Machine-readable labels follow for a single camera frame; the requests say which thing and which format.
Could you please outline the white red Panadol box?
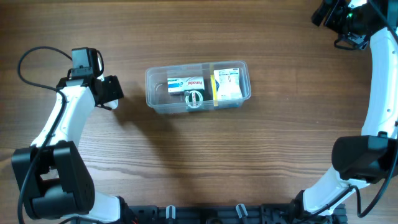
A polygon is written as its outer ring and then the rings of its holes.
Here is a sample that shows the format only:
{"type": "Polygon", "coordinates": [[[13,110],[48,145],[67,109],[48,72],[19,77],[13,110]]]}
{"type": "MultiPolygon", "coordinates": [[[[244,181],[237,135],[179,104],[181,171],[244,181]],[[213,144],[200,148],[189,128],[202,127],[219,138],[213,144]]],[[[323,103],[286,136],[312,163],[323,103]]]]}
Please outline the white red Panadol box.
{"type": "Polygon", "coordinates": [[[168,78],[167,90],[169,94],[179,94],[191,90],[204,90],[203,77],[168,78]]]}

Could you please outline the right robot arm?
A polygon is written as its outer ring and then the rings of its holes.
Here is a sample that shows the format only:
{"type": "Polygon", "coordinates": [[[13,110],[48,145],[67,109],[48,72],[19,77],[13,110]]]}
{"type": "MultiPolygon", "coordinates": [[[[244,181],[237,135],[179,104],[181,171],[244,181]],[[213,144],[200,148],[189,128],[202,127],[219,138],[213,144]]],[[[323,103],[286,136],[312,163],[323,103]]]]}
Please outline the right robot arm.
{"type": "Polygon", "coordinates": [[[331,167],[289,203],[288,221],[323,219],[352,194],[363,218],[397,175],[397,1],[322,1],[311,20],[338,34],[337,49],[370,47],[371,90],[361,134],[336,140],[331,167]]]}

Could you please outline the small clear spray bottle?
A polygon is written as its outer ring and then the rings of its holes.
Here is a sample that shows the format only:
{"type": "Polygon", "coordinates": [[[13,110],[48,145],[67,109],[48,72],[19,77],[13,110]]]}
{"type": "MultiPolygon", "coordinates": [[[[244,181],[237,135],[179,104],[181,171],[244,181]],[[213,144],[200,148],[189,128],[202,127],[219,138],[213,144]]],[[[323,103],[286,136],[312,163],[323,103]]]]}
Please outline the small clear spray bottle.
{"type": "Polygon", "coordinates": [[[106,106],[110,107],[112,110],[115,110],[118,107],[119,100],[113,100],[106,104],[106,106]]]}

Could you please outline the green white round tin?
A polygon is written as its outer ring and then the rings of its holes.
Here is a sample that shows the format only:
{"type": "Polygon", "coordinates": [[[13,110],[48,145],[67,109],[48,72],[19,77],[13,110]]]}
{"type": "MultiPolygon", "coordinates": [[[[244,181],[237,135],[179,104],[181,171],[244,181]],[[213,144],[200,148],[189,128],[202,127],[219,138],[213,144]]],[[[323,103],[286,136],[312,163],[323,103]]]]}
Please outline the green white round tin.
{"type": "Polygon", "coordinates": [[[185,102],[189,108],[197,109],[203,103],[203,95],[198,90],[186,91],[185,102]]]}

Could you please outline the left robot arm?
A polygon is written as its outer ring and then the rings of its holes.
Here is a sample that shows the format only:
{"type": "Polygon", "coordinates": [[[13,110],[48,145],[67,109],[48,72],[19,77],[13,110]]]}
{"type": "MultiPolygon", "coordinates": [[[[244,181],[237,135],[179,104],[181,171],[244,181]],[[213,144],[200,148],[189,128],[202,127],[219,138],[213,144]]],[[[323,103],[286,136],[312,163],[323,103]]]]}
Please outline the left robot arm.
{"type": "Polygon", "coordinates": [[[73,66],[52,88],[57,99],[43,130],[29,147],[15,150],[12,168],[20,190],[17,218],[61,219],[63,223],[122,223],[120,197],[96,191],[78,152],[94,108],[114,110],[124,94],[115,76],[104,76],[102,54],[73,49],[73,66]]]}

